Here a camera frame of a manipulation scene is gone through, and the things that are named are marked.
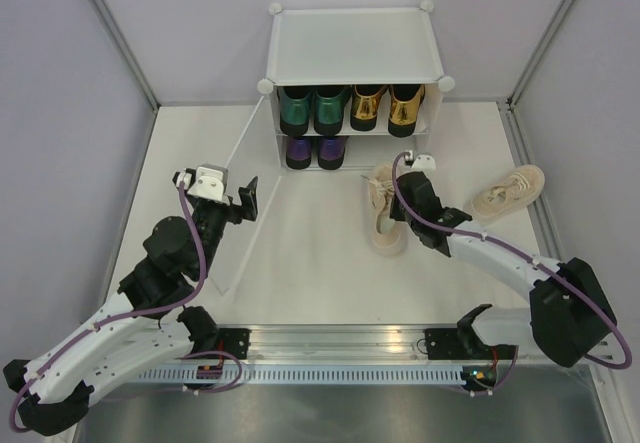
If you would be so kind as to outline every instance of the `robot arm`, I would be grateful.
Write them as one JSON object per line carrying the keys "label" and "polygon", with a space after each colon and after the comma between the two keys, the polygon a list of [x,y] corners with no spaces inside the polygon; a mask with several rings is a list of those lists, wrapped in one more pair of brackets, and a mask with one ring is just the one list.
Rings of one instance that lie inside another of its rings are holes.
{"label": "robot arm", "polygon": [[429,169],[433,165],[431,157],[419,155],[414,159],[409,154],[407,163],[413,171],[397,179],[406,205],[396,194],[391,218],[406,221],[428,248],[482,269],[530,304],[530,308],[522,309],[481,305],[465,315],[458,322],[457,337],[470,359],[497,345],[537,346],[558,365],[571,367],[610,333],[602,318],[582,300],[541,271],[544,268],[564,278],[615,324],[613,310],[587,263],[578,258],[562,263],[533,255],[494,237],[468,214],[441,205],[429,179],[416,171]]}
{"label": "robot arm", "polygon": [[[226,224],[257,218],[257,178],[240,188],[241,205],[225,196],[226,182],[225,169],[206,165],[174,176],[193,207],[207,273]],[[147,369],[215,349],[218,328],[202,307],[187,307],[177,321],[159,325],[163,316],[197,293],[185,279],[198,281],[201,275],[186,220],[175,216],[161,220],[143,246],[147,257],[87,322],[39,358],[13,360],[4,368],[9,387],[23,394],[18,412],[26,428],[44,436],[57,434]]]}

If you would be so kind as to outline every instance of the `green shoe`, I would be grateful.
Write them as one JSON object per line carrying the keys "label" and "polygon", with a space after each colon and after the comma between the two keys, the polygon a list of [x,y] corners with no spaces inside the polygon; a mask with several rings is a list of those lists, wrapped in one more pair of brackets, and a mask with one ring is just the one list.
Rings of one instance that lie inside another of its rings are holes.
{"label": "green shoe", "polygon": [[351,98],[349,86],[317,86],[313,129],[322,136],[335,136],[342,129],[344,107]]}
{"label": "green shoe", "polygon": [[308,86],[279,86],[280,129],[288,136],[303,136],[309,129],[313,95]]}

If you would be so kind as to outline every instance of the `white shoe rack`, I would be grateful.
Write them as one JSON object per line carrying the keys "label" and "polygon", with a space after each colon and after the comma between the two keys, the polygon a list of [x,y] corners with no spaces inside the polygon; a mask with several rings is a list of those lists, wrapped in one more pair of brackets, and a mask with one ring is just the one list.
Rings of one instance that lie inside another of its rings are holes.
{"label": "white shoe rack", "polygon": [[[421,8],[351,10],[281,10],[274,14],[267,78],[258,89],[269,97],[280,159],[284,167],[286,139],[279,127],[278,86],[358,84],[424,84],[416,130],[408,138],[389,135],[389,92],[380,102],[375,129],[351,128],[345,107],[340,136],[349,136],[341,169],[372,168],[406,149],[424,149],[434,125],[443,91],[453,88],[445,76],[425,3]],[[306,136],[319,136],[313,116]],[[314,150],[310,169],[319,169]]]}

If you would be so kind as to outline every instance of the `white bracket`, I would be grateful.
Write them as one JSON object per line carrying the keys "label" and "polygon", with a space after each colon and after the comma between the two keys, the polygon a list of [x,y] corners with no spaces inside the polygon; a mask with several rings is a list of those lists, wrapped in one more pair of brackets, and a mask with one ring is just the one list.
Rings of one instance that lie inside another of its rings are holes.
{"label": "white bracket", "polygon": [[184,183],[184,187],[189,188],[191,186],[191,173],[182,170],[176,179],[176,188],[180,188],[180,183]]}
{"label": "white bracket", "polygon": [[212,165],[202,165],[196,170],[196,181],[187,192],[191,196],[225,203],[227,170]]}
{"label": "white bracket", "polygon": [[268,78],[263,78],[258,82],[258,91],[261,95],[270,95],[273,93],[273,81]]}
{"label": "white bracket", "polygon": [[435,9],[435,5],[432,0],[422,0],[420,2],[420,9],[427,13],[431,13]]}
{"label": "white bracket", "polygon": [[515,345],[530,353],[538,348],[531,330],[531,308],[492,306],[473,320],[473,331],[485,345]]}
{"label": "white bracket", "polygon": [[282,13],[282,5],[280,3],[271,3],[269,5],[269,14],[276,16],[278,13]]}
{"label": "white bracket", "polygon": [[428,153],[421,153],[413,157],[413,163],[411,163],[411,171],[428,172],[435,170],[436,160]]}
{"label": "white bracket", "polygon": [[456,87],[456,82],[450,76],[443,76],[438,80],[438,89],[443,93],[448,93]]}

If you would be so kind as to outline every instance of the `gold shoe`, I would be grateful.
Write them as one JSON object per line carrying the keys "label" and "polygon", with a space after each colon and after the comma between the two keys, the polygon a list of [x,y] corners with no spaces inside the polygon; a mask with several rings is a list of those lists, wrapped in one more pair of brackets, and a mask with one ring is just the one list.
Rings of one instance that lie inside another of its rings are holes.
{"label": "gold shoe", "polygon": [[390,134],[398,138],[413,135],[424,95],[424,85],[391,85]]}
{"label": "gold shoe", "polygon": [[376,127],[378,107],[387,85],[354,85],[351,100],[351,128],[371,131]]}

